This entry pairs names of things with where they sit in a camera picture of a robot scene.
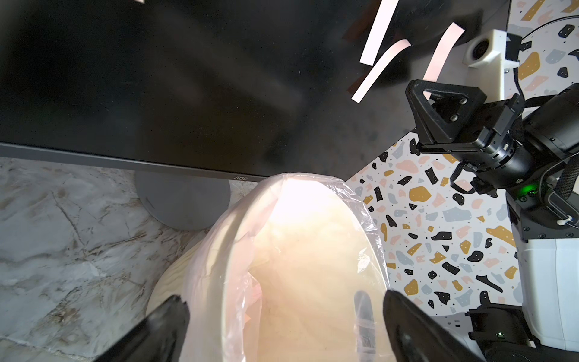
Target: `plastic bag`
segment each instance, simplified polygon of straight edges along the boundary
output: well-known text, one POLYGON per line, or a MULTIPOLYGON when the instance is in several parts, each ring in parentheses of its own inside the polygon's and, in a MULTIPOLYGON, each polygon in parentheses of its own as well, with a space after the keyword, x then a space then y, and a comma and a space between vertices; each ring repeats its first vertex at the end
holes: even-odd
POLYGON ((270 177, 189 261, 180 361, 395 361, 387 286, 378 229, 342 180, 270 177))

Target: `black monitor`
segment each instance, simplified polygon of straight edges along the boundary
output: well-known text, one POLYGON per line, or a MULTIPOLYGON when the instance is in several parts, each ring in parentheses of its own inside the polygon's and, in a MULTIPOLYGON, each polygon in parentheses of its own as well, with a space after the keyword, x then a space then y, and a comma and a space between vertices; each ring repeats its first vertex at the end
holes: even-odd
MULTIPOLYGON (((258 181, 347 179, 414 128, 404 89, 451 22, 505 29, 504 0, 400 0, 360 104, 379 0, 4 0, 0 156, 258 181)), ((463 84, 464 46, 439 81, 463 84)))

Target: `gray monitor stand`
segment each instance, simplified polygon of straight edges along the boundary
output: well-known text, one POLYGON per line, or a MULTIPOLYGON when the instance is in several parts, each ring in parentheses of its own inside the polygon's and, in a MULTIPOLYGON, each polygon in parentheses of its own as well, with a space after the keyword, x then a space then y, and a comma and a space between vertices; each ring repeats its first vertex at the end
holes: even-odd
POLYGON ((163 224, 195 231, 212 226, 229 207, 229 180, 136 171, 141 202, 163 224))

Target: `green led light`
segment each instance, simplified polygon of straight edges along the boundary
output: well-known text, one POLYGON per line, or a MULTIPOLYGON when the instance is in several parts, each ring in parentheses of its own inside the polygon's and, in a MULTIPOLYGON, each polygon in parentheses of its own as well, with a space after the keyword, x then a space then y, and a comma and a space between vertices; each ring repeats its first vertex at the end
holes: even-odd
POLYGON ((530 193, 531 191, 534 191, 535 189, 537 189, 537 185, 526 185, 525 187, 523 187, 521 190, 519 190, 519 197, 521 196, 525 196, 528 193, 530 193))

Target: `pink paper strip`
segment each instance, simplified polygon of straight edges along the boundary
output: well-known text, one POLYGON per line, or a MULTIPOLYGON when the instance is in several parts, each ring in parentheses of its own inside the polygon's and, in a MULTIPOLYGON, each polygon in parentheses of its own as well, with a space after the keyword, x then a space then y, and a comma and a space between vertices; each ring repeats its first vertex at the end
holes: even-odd
POLYGON ((368 92, 368 90, 370 89, 372 84, 374 84, 374 82, 376 82, 376 80, 378 79, 378 76, 382 73, 382 71, 386 68, 386 66, 392 61, 392 59, 394 59, 394 57, 398 53, 400 53, 404 49, 408 48, 409 46, 410 46, 410 43, 406 39, 402 39, 402 40, 394 43, 390 48, 388 48, 388 50, 384 52, 384 54, 378 60, 378 62, 376 62, 376 65, 374 65, 372 70, 370 70, 370 73, 368 74, 366 79, 364 79, 364 81, 362 82, 362 84, 360 85, 360 87, 358 88, 356 93, 354 93, 354 96, 352 97, 352 99, 355 102, 360 103, 360 101, 362 100, 362 98, 364 98, 364 96, 366 95, 366 93, 368 92))
MULTIPOLYGON (((428 68, 426 68, 426 73, 424 73, 424 78, 422 78, 422 80, 429 82, 436 82, 438 80, 438 76, 446 62, 448 53, 450 53, 450 50, 463 33, 464 29, 455 23, 452 23, 448 29, 446 29, 444 35, 438 42, 436 50, 434 50, 433 57, 430 59, 430 64, 428 65, 428 68)), ((430 92, 424 92, 426 99, 430 98, 430 94, 430 92)))
POLYGON ((374 61, 378 55, 378 49, 380 48, 380 44, 382 44, 382 39, 384 39, 388 25, 390 25, 390 20, 392 20, 396 5, 398 5, 398 0, 382 0, 380 3, 376 18, 368 35, 368 40, 366 40, 364 51, 362 51, 360 63, 374 65, 374 61))

